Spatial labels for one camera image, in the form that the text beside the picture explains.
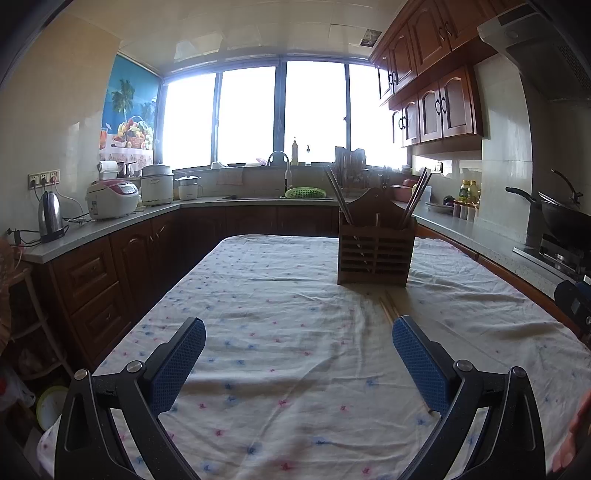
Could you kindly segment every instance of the silver bolt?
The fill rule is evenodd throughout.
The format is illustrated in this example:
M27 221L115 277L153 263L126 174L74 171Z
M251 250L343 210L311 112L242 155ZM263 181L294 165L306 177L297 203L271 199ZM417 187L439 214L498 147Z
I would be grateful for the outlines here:
M462 372L469 372L474 368L468 360L458 360L456 365Z
M74 378L77 380L82 380L82 379L86 378L87 375L88 375L88 371L83 368L80 368L74 374Z
M513 373L519 378L525 378L527 376L527 373L521 367L513 367Z
M129 362L127 364L127 367L125 367L125 369L130 374L136 373L140 368L142 368L142 362L140 362L139 360L134 360L133 362Z

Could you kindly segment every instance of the range hood vent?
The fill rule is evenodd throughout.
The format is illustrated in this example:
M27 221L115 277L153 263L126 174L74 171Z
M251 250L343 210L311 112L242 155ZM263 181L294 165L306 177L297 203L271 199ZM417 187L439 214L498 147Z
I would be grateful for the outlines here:
M591 100L591 79L583 65L553 25L529 5L483 23L478 34L548 100Z

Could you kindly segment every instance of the white pot with lid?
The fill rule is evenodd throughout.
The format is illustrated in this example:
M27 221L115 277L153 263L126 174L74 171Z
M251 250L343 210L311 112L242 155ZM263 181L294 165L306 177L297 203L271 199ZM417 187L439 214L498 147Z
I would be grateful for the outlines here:
M178 198L182 201L193 200L203 196L203 186L199 184L201 177L181 177L178 181Z
M173 201L173 172L168 165L145 166L141 181L144 205L164 205Z

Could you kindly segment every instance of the kitchen counter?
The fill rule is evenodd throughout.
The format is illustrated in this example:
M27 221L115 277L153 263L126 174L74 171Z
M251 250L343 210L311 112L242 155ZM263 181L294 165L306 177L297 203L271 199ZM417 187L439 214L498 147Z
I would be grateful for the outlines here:
M203 197L188 202L173 202L168 205L145 207L142 211L134 212L126 217L99 220L82 225L70 224L66 235L53 242L28 248L22 259L31 263L43 264L74 250L81 245L96 240L102 236L133 225L144 220L172 212L180 208L212 207L212 206L337 206L333 199L227 199L225 197ZM532 286L554 298L556 285L562 279L535 263L513 252L513 247L520 244L507 237L489 230L478 223L467 222L451 215L429 212L420 203L414 216L420 225L426 226L456 242L476 251L477 253L498 263L507 270L521 277Z

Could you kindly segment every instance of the hand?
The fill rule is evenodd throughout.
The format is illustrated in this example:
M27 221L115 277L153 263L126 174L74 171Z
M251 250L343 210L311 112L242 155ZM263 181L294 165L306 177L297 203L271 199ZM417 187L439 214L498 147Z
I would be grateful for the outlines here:
M573 461L574 456L577 453L576 446L574 444L574 436L580 428L581 418L587 413L591 407L591 390L589 390L581 400L578 412L574 415L573 419L569 424L569 433L566 436L563 444L560 446L560 450L554 456L552 460L552 471L557 472L561 468L566 468L570 462Z

